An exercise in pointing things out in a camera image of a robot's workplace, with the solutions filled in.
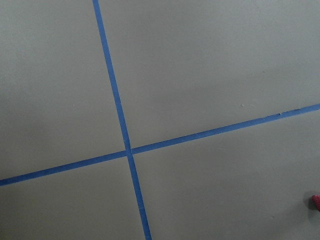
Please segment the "red strawberry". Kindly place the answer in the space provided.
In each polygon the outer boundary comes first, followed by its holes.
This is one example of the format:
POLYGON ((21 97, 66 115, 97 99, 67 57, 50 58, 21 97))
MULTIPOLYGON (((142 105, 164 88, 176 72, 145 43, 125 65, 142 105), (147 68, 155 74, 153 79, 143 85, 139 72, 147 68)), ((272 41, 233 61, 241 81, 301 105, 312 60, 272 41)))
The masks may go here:
POLYGON ((314 203, 316 209, 320 211, 320 195, 316 194, 311 197, 312 202, 314 203))

